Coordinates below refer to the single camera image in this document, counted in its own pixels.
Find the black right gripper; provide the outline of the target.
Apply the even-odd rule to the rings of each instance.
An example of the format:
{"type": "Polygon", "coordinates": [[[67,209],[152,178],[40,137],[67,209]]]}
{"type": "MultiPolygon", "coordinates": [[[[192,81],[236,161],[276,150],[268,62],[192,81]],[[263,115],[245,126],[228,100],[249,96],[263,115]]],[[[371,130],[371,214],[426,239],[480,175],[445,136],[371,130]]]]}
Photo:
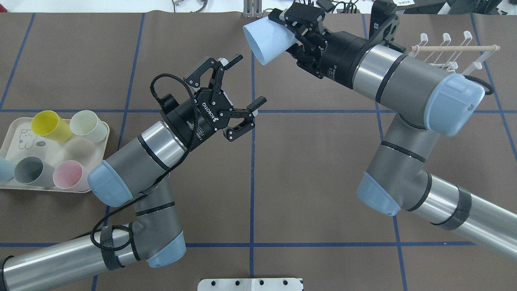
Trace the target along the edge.
{"type": "Polygon", "coordinates": [[[352,89],[367,39],[345,31],[331,32],[318,19],[312,23],[295,17],[287,20],[286,11],[273,9],[268,18],[295,34],[299,44],[291,45],[289,54],[297,66],[317,78],[326,77],[352,89]]]}

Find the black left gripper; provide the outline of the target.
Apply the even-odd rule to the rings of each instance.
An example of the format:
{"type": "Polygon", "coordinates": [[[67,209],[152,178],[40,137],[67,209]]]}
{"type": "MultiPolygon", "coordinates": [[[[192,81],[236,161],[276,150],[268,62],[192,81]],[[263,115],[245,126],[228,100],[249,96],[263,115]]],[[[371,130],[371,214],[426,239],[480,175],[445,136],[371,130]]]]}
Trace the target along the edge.
{"type": "Polygon", "coordinates": [[[161,112],[161,115],[170,130],[186,148],[189,147],[193,135],[195,113],[198,114],[199,128],[196,131],[193,148],[208,140],[216,131],[223,131],[225,138],[232,142],[255,127],[255,111],[264,105],[267,99],[260,96],[245,109],[234,109],[226,92],[222,90],[222,79],[225,71],[242,59],[242,55],[234,55],[230,60],[225,58],[216,60],[213,57],[205,57],[183,77],[189,93],[192,93],[192,89],[198,90],[195,94],[196,105],[193,105],[189,99],[169,114],[161,112]],[[208,88],[212,92],[210,90],[199,90],[201,88],[201,76],[210,69],[212,70],[212,76],[208,88]],[[218,96],[218,99],[215,102],[216,104],[213,105],[212,97],[216,96],[218,96]],[[243,118],[244,120],[235,127],[229,127],[230,118],[243,118]]]}

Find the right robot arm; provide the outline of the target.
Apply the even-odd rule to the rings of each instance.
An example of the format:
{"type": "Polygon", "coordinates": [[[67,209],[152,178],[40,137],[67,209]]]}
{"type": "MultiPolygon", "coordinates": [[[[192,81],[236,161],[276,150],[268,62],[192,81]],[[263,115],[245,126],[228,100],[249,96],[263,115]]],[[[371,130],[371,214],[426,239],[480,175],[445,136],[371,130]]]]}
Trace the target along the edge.
{"type": "Polygon", "coordinates": [[[406,55],[394,42],[395,4],[374,2],[367,39],[331,32],[322,8],[296,2],[274,9],[269,21],[295,37],[287,52],[317,78],[329,78],[397,113],[365,171],[357,197],[390,217],[415,213],[516,259],[516,215],[426,172],[441,135],[457,134],[485,96],[481,85],[406,55]]]}

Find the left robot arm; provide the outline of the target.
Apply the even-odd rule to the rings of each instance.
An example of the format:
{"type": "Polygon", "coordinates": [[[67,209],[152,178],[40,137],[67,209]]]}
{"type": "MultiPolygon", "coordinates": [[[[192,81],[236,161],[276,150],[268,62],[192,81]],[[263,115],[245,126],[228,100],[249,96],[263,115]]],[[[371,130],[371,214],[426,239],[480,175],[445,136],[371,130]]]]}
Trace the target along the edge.
{"type": "Polygon", "coordinates": [[[93,169],[89,188],[114,208],[134,206],[137,219],[104,225],[72,240],[21,256],[8,256],[1,267],[2,291],[52,290],[139,260],[152,268],[176,262],[186,252],[169,174],[214,133],[235,141],[255,127],[259,97],[244,109],[233,106],[222,90],[227,70],[242,60],[205,57],[180,79],[159,74],[150,92],[161,107],[161,120],[93,169]]]}

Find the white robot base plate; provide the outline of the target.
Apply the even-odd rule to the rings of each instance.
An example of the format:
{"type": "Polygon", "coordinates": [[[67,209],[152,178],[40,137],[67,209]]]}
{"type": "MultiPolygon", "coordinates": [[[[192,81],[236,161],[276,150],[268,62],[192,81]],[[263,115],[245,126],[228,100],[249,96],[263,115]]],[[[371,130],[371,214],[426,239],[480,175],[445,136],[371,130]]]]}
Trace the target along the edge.
{"type": "Polygon", "coordinates": [[[198,291],[303,291],[301,278],[207,278],[198,291]]]}

